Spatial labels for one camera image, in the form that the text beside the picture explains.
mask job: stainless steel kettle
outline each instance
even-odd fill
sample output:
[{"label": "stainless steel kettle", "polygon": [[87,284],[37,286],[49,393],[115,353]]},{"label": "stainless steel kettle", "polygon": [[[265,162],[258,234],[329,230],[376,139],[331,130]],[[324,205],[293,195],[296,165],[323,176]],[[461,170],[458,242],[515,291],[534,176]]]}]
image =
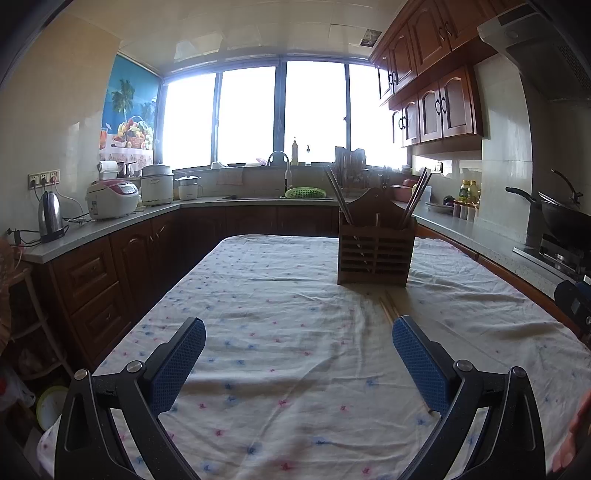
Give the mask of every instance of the stainless steel kettle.
[{"label": "stainless steel kettle", "polygon": [[60,238],[66,233],[61,219],[60,200],[54,192],[43,192],[41,195],[38,218],[42,244]]}]

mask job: green colander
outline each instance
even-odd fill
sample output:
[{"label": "green colander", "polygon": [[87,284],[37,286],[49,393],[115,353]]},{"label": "green colander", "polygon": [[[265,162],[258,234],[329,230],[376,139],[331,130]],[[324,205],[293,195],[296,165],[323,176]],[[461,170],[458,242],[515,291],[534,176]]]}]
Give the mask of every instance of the green colander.
[{"label": "green colander", "polygon": [[297,187],[289,189],[285,193],[285,198],[288,199],[325,199],[326,192],[314,187]]}]

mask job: rice cooker lid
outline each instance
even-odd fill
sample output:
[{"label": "rice cooker lid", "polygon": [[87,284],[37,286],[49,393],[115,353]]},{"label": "rice cooker lid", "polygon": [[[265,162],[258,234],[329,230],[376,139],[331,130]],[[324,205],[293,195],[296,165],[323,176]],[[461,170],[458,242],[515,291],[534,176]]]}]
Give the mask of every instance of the rice cooker lid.
[{"label": "rice cooker lid", "polygon": [[99,180],[88,187],[86,193],[99,192],[111,189],[118,195],[133,195],[138,193],[138,188],[133,184],[121,179]]},{"label": "rice cooker lid", "polygon": [[142,176],[143,177],[153,177],[155,175],[172,175],[173,171],[172,168],[168,165],[146,165],[142,168]]},{"label": "rice cooker lid", "polygon": [[188,185],[197,185],[201,177],[195,177],[193,175],[189,175],[187,177],[180,177],[178,179],[178,185],[180,187],[186,187]]}]

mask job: wall socket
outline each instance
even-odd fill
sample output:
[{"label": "wall socket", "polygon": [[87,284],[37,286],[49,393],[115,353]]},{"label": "wall socket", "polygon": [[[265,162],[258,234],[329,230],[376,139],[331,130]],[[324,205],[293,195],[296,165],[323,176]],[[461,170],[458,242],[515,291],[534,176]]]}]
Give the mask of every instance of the wall socket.
[{"label": "wall socket", "polygon": [[45,185],[51,185],[51,179],[55,177],[55,181],[53,183],[60,182],[60,171],[58,169],[49,170],[49,171],[42,171],[39,173],[30,173],[27,176],[27,186],[29,190],[34,188],[39,188],[43,186],[43,179],[45,179]]}]

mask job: window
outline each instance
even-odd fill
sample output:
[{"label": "window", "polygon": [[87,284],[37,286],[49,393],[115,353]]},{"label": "window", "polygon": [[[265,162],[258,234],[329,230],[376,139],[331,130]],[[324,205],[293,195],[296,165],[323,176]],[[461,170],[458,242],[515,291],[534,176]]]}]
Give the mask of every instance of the window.
[{"label": "window", "polygon": [[299,161],[307,161],[308,156],[310,161],[334,161],[335,147],[347,146],[346,98],[342,63],[288,62],[284,151],[291,157],[295,139]]},{"label": "window", "polygon": [[217,159],[225,164],[267,159],[273,151],[275,67],[222,74]]},{"label": "window", "polygon": [[379,106],[375,68],[350,65],[351,150],[363,148],[367,165],[400,168],[407,163],[406,148],[392,143],[392,112]]},{"label": "window", "polygon": [[215,73],[170,83],[164,111],[163,162],[172,168],[209,165]]}]

